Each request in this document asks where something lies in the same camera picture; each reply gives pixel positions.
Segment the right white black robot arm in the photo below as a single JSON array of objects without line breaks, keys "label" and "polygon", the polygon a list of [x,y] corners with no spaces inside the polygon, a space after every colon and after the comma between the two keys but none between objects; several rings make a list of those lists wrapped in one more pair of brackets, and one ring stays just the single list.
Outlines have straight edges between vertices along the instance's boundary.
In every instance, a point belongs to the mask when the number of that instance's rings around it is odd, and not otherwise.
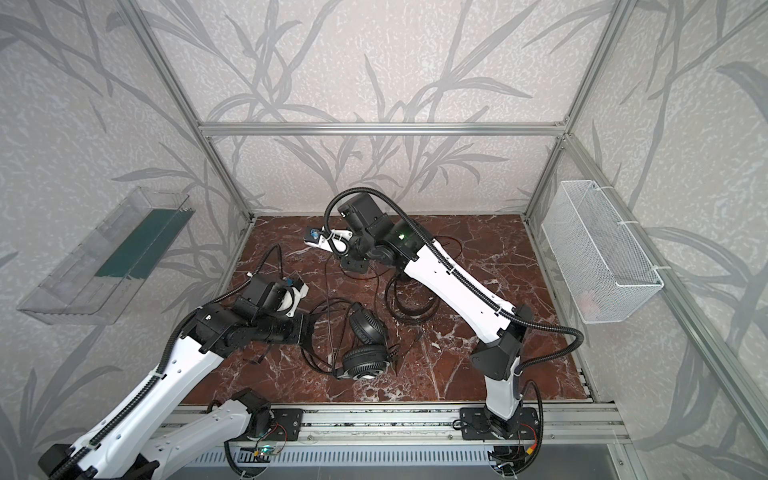
[{"label": "right white black robot arm", "polygon": [[[393,266],[427,287],[470,326],[478,339],[471,363],[485,380],[484,434],[513,437],[520,425],[528,368],[567,356],[584,341],[575,328],[534,321],[526,306],[515,306],[470,275],[419,222],[386,194],[352,187],[333,197],[323,212],[320,246],[365,271],[370,262]],[[527,331],[572,337],[566,347],[528,360],[521,358]]]}]

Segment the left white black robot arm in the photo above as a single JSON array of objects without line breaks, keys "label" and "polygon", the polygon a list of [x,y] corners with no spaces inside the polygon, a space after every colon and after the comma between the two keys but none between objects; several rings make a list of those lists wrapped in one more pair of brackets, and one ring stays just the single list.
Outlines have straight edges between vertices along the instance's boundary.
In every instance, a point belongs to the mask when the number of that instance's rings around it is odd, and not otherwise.
[{"label": "left white black robot arm", "polygon": [[38,465],[50,479],[161,479],[209,448],[274,429],[271,404],[245,388],[172,435],[152,435],[187,394],[230,355],[252,343],[298,345],[311,334],[299,305],[309,288],[296,275],[251,273],[192,310],[173,330],[158,365],[114,410],[73,444],[55,444]]}]

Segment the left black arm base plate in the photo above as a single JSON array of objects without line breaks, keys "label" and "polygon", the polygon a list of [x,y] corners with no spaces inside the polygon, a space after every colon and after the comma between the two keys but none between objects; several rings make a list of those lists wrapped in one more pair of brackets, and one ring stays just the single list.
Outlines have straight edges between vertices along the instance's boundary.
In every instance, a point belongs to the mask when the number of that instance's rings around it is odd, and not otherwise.
[{"label": "left black arm base plate", "polygon": [[295,442],[299,438],[304,411],[278,408],[270,412],[270,424],[263,441]]}]

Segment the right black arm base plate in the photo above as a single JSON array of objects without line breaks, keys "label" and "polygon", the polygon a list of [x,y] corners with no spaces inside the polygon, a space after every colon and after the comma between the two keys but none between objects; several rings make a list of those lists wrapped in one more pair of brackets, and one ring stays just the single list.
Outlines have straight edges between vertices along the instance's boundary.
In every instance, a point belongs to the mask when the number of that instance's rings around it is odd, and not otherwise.
[{"label": "right black arm base plate", "polygon": [[461,408],[452,428],[461,433],[463,440],[531,440],[539,438],[541,421],[532,407],[519,407],[513,416],[504,420],[485,407]]}]

